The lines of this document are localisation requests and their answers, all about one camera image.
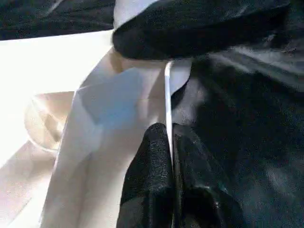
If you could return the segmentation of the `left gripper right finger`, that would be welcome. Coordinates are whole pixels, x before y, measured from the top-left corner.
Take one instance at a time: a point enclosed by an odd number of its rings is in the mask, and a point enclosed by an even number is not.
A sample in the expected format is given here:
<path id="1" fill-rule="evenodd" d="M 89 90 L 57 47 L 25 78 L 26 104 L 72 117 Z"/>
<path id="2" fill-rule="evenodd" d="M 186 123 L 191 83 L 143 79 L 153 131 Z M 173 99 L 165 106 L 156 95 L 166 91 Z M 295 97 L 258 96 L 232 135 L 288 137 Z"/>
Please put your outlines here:
<path id="1" fill-rule="evenodd" d="M 175 227 L 244 228 L 239 203 L 228 191 L 223 169 L 188 126 L 172 126 L 176 180 Z"/>

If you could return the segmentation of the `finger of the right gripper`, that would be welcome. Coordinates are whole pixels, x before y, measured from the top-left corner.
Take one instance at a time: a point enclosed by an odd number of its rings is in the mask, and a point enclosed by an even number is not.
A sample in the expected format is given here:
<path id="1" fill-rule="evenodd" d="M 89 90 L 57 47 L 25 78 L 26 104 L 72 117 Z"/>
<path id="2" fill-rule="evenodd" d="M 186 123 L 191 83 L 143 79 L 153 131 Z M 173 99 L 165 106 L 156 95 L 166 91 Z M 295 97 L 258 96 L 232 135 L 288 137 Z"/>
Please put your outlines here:
<path id="1" fill-rule="evenodd" d="M 288 0 L 117 2 L 115 50 L 139 60 L 186 58 L 255 43 L 281 27 Z"/>

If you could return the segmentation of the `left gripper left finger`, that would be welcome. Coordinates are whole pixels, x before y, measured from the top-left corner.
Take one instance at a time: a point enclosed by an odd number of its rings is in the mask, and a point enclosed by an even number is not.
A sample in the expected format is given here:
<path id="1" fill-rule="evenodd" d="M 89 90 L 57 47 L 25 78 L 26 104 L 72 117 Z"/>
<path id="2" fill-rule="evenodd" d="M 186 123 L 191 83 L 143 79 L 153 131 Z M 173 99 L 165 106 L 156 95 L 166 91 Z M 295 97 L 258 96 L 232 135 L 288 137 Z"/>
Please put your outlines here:
<path id="1" fill-rule="evenodd" d="M 119 228 L 169 228 L 174 183 L 166 127 L 151 125 L 144 133 L 123 183 Z"/>

